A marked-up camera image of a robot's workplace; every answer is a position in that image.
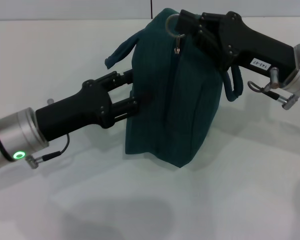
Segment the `green fabric bag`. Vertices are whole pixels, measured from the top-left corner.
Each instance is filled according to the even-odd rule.
[[[219,106],[222,85],[229,101],[243,91],[238,66],[232,68],[234,91],[226,72],[192,44],[182,39],[175,54],[176,39],[165,30],[166,19],[177,12],[166,8],[105,60],[111,68],[135,47],[132,58],[132,95],[141,101],[140,111],[126,124],[125,153],[149,152],[179,168],[196,155]]]

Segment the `white table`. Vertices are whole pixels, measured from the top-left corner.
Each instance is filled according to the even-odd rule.
[[[300,43],[300,18],[244,21]],[[131,55],[111,70],[104,59],[148,22],[0,22],[0,118],[129,69]],[[116,90],[114,101],[129,90]],[[23,160],[0,169],[0,240],[300,240],[300,101],[285,111],[246,85],[233,103],[222,94],[208,137],[181,169],[149,154],[125,155],[123,121],[70,137],[64,155],[36,170]],[[65,143],[57,139],[40,154]]]

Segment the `metal ring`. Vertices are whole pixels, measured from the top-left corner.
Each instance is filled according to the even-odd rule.
[[[170,23],[171,19],[174,18],[174,17],[179,17],[179,14],[178,14],[178,13],[172,14],[172,15],[170,15],[170,16],[166,19],[166,21],[165,21],[165,31],[166,31],[171,37],[173,37],[173,38],[183,38],[183,37],[185,36],[185,34],[178,34],[178,35],[176,35],[176,34],[173,34],[173,33],[169,30],[169,23]]]

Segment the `zipper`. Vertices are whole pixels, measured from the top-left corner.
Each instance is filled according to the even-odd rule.
[[[180,39],[180,52],[179,54],[175,53],[176,45],[173,45],[172,51],[171,51],[171,64],[170,64],[170,70],[168,75],[168,81],[165,91],[165,101],[164,101],[164,109],[163,109],[163,122],[166,123],[168,111],[170,108],[171,100],[172,100],[172,93],[174,90],[174,83],[175,83],[175,77],[178,70],[178,65],[180,62],[181,54],[184,49],[186,40],[181,38]]]

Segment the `zipper pull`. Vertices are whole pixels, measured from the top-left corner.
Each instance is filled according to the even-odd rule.
[[[174,49],[175,54],[180,53],[180,39],[181,39],[181,37],[179,37],[179,36],[176,37],[176,46],[175,46],[175,49]]]

